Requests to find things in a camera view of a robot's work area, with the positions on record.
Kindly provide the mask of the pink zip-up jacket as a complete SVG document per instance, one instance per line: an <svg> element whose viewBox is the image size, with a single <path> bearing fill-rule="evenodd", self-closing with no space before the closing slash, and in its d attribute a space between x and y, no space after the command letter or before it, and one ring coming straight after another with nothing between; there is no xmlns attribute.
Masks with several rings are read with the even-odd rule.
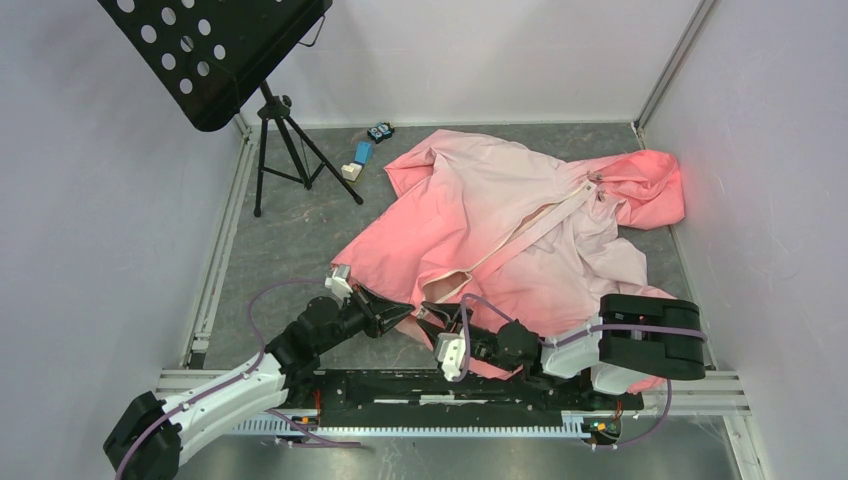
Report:
<svg viewBox="0 0 848 480"><path fill-rule="evenodd" d="M386 167L396 200L333 265L414 312L399 330L425 341L427 302L466 299L468 327L507 318L554 337L607 294L662 297L645 255L619 235L684 218L674 156L640 150L565 162L484 134L439 130Z"/></svg>

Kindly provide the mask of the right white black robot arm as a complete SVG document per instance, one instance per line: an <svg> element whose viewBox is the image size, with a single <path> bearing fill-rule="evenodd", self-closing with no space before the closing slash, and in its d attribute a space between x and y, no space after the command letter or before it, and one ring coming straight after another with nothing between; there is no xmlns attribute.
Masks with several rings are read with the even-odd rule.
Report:
<svg viewBox="0 0 848 480"><path fill-rule="evenodd" d="M700 309L691 302L608 294L596 314L566 333L543 338L498 311L495 331L472 324L470 295L458 303L423 303L417 324L450 382L463 380L473 362L534 380L577 382L580 400L602 408L651 377L695 381L706 376Z"/></svg>

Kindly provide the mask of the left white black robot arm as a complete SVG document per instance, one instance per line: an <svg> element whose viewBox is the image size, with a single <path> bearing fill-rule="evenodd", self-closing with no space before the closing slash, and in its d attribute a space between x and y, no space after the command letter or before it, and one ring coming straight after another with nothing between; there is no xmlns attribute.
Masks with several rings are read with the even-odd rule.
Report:
<svg viewBox="0 0 848 480"><path fill-rule="evenodd" d="M412 304L356 287L342 300L311 299L298 317L239 367L165 398L134 398L103 444L118 479L172 479L212 440L286 403L306 405L323 353L363 333L378 338L408 317Z"/></svg>

